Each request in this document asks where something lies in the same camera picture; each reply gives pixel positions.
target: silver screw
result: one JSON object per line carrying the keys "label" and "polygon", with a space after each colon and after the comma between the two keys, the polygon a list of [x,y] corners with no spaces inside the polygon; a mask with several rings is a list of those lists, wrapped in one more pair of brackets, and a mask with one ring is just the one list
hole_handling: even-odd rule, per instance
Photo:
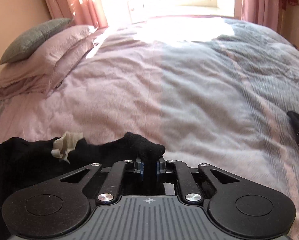
{"label": "silver screw", "polygon": [[109,194],[109,193],[103,193],[103,194],[98,195],[97,198],[98,198],[100,201],[107,202],[107,201],[111,201],[114,197],[113,197],[112,194]]}
{"label": "silver screw", "polygon": [[185,198],[188,201],[199,201],[201,199],[201,196],[199,194],[196,194],[196,193],[190,193],[190,194],[187,194],[185,196]]}

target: pink stripe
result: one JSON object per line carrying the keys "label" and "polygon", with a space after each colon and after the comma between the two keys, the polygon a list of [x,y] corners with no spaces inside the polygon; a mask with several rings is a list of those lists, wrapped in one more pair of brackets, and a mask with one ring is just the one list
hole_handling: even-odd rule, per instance
{"label": "pink stripe", "polygon": [[295,173],[293,171],[293,167],[286,164],[288,162],[289,157],[288,157],[288,152],[286,150],[286,147],[280,143],[280,130],[278,128],[278,124],[275,121],[275,117],[274,117],[272,111],[269,109],[266,100],[253,91],[250,83],[247,80],[246,75],[243,74],[243,72],[242,72],[241,66],[234,60],[233,54],[226,49],[226,47],[222,44],[221,41],[217,41],[217,43],[224,50],[224,52],[226,52],[228,58],[232,61],[234,67],[236,68],[238,74],[240,75],[240,77],[242,79],[243,84],[245,85],[245,88],[261,104],[261,106],[263,108],[263,113],[268,120],[268,123],[270,126],[270,135],[272,137],[272,143],[279,148],[279,153],[280,153],[281,159],[283,161],[283,167],[284,167],[284,169],[286,171],[286,175],[287,175],[289,195],[291,196],[291,199],[296,208],[296,218],[291,227],[290,236],[293,238],[293,240],[298,240],[299,239],[299,194],[298,194],[298,188],[297,188],[297,180],[295,178]]}

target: circular cap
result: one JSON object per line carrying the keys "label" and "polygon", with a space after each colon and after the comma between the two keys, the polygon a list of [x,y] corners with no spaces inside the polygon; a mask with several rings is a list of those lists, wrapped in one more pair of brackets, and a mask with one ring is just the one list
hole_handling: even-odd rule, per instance
{"label": "circular cap", "polygon": [[273,204],[265,197],[246,195],[236,201],[237,209],[245,215],[260,217],[267,215],[273,209]]}
{"label": "circular cap", "polygon": [[63,201],[54,195],[38,195],[26,201],[25,207],[29,213],[36,216],[51,215],[62,208]]}
{"label": "circular cap", "polygon": [[185,196],[185,198],[188,201],[199,201],[201,199],[201,196],[199,194],[196,194],[196,193],[190,193],[190,194],[187,194]]}
{"label": "circular cap", "polygon": [[114,197],[112,194],[109,193],[103,193],[98,195],[98,200],[103,201],[103,202],[107,202],[107,201],[111,201]]}

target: pillowcase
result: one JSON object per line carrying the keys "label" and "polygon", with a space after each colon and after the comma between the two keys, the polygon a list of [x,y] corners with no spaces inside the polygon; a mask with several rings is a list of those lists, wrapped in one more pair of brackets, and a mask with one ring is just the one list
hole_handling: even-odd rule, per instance
{"label": "pillowcase", "polygon": [[[54,89],[94,47],[91,34],[95,31],[89,25],[72,26],[49,38],[28,59],[6,64],[0,72],[0,99],[30,92],[47,94]],[[60,61],[65,54],[68,60]]]}
{"label": "pillowcase", "polygon": [[25,31],[5,50],[0,65],[29,58],[40,45],[61,32],[71,21],[69,18],[53,19]]}

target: green-gray cushion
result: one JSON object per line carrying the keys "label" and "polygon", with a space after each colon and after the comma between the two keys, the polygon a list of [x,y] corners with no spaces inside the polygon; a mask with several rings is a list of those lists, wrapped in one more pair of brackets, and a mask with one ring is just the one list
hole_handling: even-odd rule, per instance
{"label": "green-gray cushion", "polygon": [[72,20],[57,18],[41,23],[18,36],[4,52],[0,65],[29,58],[47,39],[61,32]]}

